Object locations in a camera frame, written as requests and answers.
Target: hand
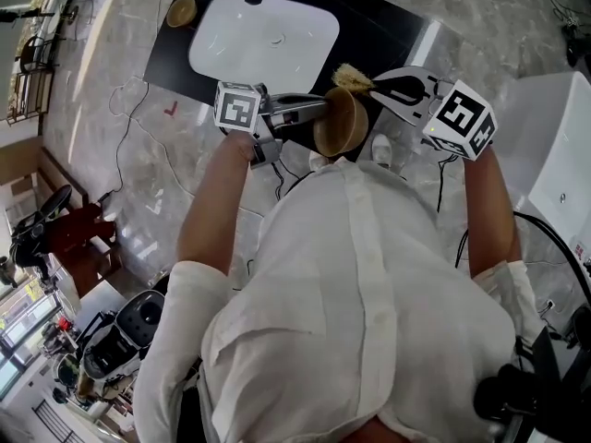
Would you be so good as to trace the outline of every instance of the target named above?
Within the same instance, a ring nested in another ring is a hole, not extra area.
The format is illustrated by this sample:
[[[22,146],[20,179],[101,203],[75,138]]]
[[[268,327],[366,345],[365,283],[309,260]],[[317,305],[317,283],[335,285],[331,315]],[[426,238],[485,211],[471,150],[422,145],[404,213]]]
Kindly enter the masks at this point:
[[[247,162],[255,158],[255,151],[252,149],[255,139],[246,131],[231,130],[223,143],[236,150]]]

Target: black countertop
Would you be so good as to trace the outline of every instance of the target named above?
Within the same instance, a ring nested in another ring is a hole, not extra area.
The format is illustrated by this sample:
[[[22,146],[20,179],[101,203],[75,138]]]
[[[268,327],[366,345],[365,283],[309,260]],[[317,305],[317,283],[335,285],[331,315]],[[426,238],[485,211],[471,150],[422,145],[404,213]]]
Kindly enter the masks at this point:
[[[211,0],[195,1],[198,15],[190,27],[171,28],[166,21],[163,23],[144,80],[213,105],[218,81],[198,74],[188,62],[195,28]],[[333,87],[332,73],[343,63],[351,64],[371,78],[403,66],[425,24],[423,18],[383,0],[294,1],[327,10],[339,21],[339,36],[311,91],[318,95],[324,95]],[[382,107],[369,98],[361,101],[368,111],[370,132]],[[283,135],[311,150],[316,149],[311,125],[285,129]],[[347,153],[346,157],[355,160],[362,146]]]

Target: sink basin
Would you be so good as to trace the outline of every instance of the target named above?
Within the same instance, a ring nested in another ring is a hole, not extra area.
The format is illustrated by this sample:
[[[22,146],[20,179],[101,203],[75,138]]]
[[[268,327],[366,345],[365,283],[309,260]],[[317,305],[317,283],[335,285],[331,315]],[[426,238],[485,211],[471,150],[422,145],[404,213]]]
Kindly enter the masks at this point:
[[[195,72],[228,82],[263,82],[270,94],[308,93],[339,34],[331,13],[289,0],[212,0],[188,59]]]

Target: marble floor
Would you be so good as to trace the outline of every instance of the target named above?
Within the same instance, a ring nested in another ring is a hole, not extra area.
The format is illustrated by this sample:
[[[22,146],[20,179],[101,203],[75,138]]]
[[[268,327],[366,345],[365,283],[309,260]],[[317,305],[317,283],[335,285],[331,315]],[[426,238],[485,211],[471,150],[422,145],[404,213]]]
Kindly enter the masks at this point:
[[[93,5],[88,5],[90,0],[75,1],[81,4],[81,17],[77,27],[66,30],[57,55],[44,143],[88,189],[91,199],[121,187],[107,214],[117,221],[127,267],[146,281],[174,262],[175,240],[190,193],[222,135],[212,122],[210,107],[148,87],[141,80],[172,0],[91,0]],[[561,23],[549,0],[388,1],[442,23],[425,66],[442,76],[461,78],[496,111],[503,109],[512,80],[569,69]],[[590,0],[560,1],[580,11],[591,10]],[[578,17],[581,23],[591,22],[591,16]],[[127,130],[128,115],[144,96],[118,151],[121,184],[115,168],[117,146]],[[175,113],[170,115],[166,111],[173,106]],[[391,139],[392,169],[435,204],[440,183],[437,161],[446,156],[421,145],[416,130],[388,113],[380,117],[374,133]],[[368,155],[367,145],[362,156]],[[287,143],[283,161],[293,173],[305,174],[308,151]],[[465,229],[463,175],[460,162],[448,165],[444,175],[439,225],[450,260]],[[285,180],[284,192],[295,178],[285,174]],[[274,205],[277,183],[269,166],[248,177],[233,265],[238,281],[247,277],[260,216]],[[526,224],[519,226],[540,308],[549,297],[560,304],[547,314],[560,327],[581,301],[578,286],[558,250],[541,233]]]

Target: window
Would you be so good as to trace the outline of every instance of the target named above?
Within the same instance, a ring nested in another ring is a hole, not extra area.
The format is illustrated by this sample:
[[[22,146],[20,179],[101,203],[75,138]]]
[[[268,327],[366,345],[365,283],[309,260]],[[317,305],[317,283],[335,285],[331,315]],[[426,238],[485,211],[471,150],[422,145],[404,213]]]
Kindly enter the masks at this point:
[[[59,308],[36,280],[0,305],[0,399],[39,355],[42,329]]]

